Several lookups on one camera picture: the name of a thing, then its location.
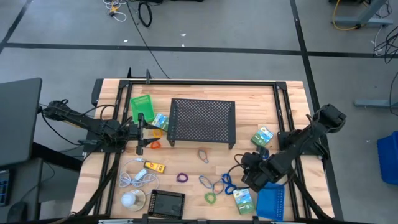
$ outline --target black stand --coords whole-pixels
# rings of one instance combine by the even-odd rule
[[[83,164],[79,159],[54,151],[36,142],[33,142],[32,145],[32,157],[42,158],[45,162],[76,172],[80,172],[81,165]]]

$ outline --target yellow cable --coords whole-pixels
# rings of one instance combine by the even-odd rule
[[[337,7],[338,7],[338,4],[339,4],[339,3],[340,3],[340,0],[337,0],[335,10],[333,11],[333,18],[332,18],[332,21],[333,21],[334,27],[335,27],[336,29],[338,29],[338,30],[353,30],[353,29],[356,29],[356,26],[350,27],[350,28],[340,28],[340,27],[338,27],[338,26],[336,25],[335,16],[336,16],[336,11],[337,11]]]

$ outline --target blue basket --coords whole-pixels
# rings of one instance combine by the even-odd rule
[[[398,131],[377,140],[381,178],[388,184],[398,185]]]
[[[257,215],[275,221],[284,220],[285,187],[268,183],[260,190],[257,200]]]

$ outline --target green rubber band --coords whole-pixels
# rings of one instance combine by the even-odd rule
[[[214,194],[213,192],[208,192],[207,194],[205,194],[205,200],[207,201],[207,203],[209,203],[210,205],[213,205],[216,202],[216,194]]]

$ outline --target black mesh basket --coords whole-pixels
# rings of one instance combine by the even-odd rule
[[[172,98],[167,140],[236,142],[235,102]]]

